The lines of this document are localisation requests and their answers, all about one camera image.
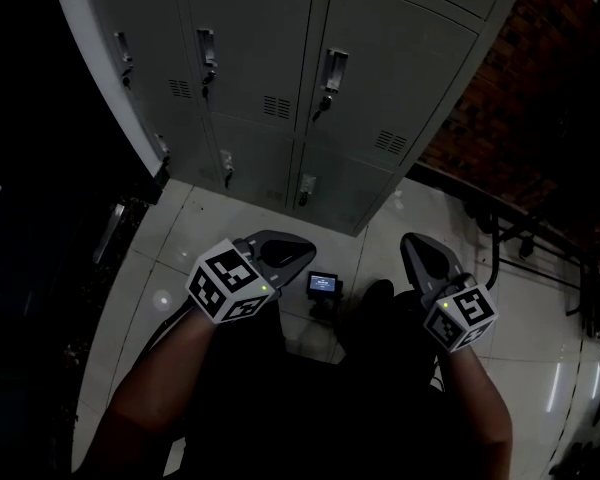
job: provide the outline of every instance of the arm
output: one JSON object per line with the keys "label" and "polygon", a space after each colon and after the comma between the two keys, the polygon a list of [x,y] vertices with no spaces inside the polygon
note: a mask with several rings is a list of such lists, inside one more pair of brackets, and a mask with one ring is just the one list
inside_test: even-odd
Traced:
{"label": "arm", "polygon": [[507,406],[471,347],[440,355],[447,391],[465,415],[479,447],[479,478],[508,479],[512,425]]}
{"label": "arm", "polygon": [[169,431],[184,415],[214,330],[201,311],[189,311],[127,374],[102,417],[80,473],[162,477],[164,462],[158,459],[165,450],[168,453]]}

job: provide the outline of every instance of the brick wall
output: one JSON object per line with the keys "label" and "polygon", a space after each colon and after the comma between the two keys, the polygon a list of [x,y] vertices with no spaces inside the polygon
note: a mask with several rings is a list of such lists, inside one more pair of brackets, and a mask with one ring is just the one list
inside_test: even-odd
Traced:
{"label": "brick wall", "polygon": [[599,51],[600,0],[516,0],[420,161],[533,208],[558,185],[538,116]]}

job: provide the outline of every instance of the floor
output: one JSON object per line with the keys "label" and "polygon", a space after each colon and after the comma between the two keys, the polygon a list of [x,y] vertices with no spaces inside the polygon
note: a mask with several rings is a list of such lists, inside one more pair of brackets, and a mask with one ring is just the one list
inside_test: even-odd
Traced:
{"label": "floor", "polygon": [[[466,217],[462,203],[409,180],[356,238],[171,180],[147,212],[102,314],[80,393],[74,470],[120,380],[157,326],[185,300],[196,257],[223,238],[262,229],[311,240],[318,254],[308,270],[337,274],[351,303],[377,279],[391,279],[396,292],[411,288],[398,247],[409,231],[448,245],[479,282],[491,272],[490,238]],[[502,254],[517,259],[518,248],[513,240]],[[550,254],[537,251],[528,263],[577,284],[577,268]],[[345,353],[331,328],[309,316],[305,286],[301,275],[280,299],[287,348],[337,363]],[[590,426],[600,399],[600,344],[584,337],[577,316],[565,316],[577,305],[574,289],[503,265],[492,296],[500,318],[474,350],[513,419],[511,478],[547,478],[573,437]],[[183,442],[174,444],[166,473],[177,469],[183,450]]]}

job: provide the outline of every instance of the locker handle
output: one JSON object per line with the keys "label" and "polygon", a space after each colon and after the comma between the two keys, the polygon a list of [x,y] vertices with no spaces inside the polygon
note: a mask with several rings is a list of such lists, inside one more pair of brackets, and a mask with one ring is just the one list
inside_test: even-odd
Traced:
{"label": "locker handle", "polygon": [[210,68],[218,67],[218,63],[216,62],[216,47],[213,40],[213,30],[199,28],[198,42],[200,43],[204,65]]}
{"label": "locker handle", "polygon": [[124,32],[115,32],[113,36],[118,40],[118,51],[122,60],[124,62],[131,62],[133,59],[131,58],[131,54],[129,54],[129,45],[127,44],[127,37],[124,35]]}
{"label": "locker handle", "polygon": [[344,70],[347,66],[349,54],[334,48],[327,50],[327,62],[325,64],[326,83],[322,87],[327,92],[337,93],[344,78]]}

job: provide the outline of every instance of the white floor tile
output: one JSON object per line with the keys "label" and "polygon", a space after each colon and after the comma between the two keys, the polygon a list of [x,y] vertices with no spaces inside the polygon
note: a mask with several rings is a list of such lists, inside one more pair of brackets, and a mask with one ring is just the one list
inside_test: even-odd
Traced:
{"label": "white floor tile", "polygon": [[477,227],[460,201],[416,183],[402,180],[398,193],[391,195],[371,219],[354,285],[361,298],[373,282],[389,279],[397,293],[412,286],[400,255],[400,242],[409,232],[422,233],[449,247],[465,269],[474,271]]}
{"label": "white floor tile", "polygon": [[577,363],[489,360],[489,376],[513,421],[511,478],[544,469],[558,444]]}
{"label": "white floor tile", "polygon": [[163,476],[170,475],[171,473],[180,469],[182,457],[184,456],[185,444],[186,443],[183,437],[177,441],[174,441],[174,443],[171,445],[171,451],[169,452],[169,458],[167,459],[167,465],[164,468]]}
{"label": "white floor tile", "polygon": [[129,250],[102,311],[80,390],[80,400],[100,413],[107,408],[122,345],[152,267],[153,260]]}
{"label": "white floor tile", "polygon": [[93,436],[95,436],[98,425],[100,424],[100,418],[102,418],[101,414],[98,414],[81,401],[78,401],[76,416],[78,417],[78,421],[76,421],[73,430],[71,472],[75,472],[82,464],[85,455],[87,455],[87,450],[89,450],[89,446],[91,445],[91,441],[93,440]]}
{"label": "white floor tile", "polygon": [[170,179],[158,204],[142,219],[131,248],[155,260],[190,191],[191,185]]}
{"label": "white floor tile", "polygon": [[579,316],[567,317],[564,291],[500,272],[500,317],[491,357],[526,361],[577,361],[582,331]]}
{"label": "white floor tile", "polygon": [[160,263],[153,271],[133,316],[116,368],[111,395],[131,370],[138,355],[158,326],[187,299],[187,276]]}
{"label": "white floor tile", "polygon": [[336,274],[343,282],[343,303],[346,303],[358,267],[364,232],[352,238],[198,187],[189,194],[160,261],[189,274],[195,259],[224,238],[235,240],[265,229],[293,233],[311,241],[317,249],[311,264],[283,288],[279,301],[283,311],[310,318],[313,303],[307,299],[306,288],[307,273],[311,270]]}
{"label": "white floor tile", "polygon": [[330,327],[289,313],[280,313],[287,352],[328,363],[333,357],[336,337]]}
{"label": "white floor tile", "polygon": [[580,365],[578,382],[571,412],[558,450],[550,466],[560,463],[575,442],[588,442],[600,437],[600,423],[593,426],[600,403],[600,361],[586,361]]}

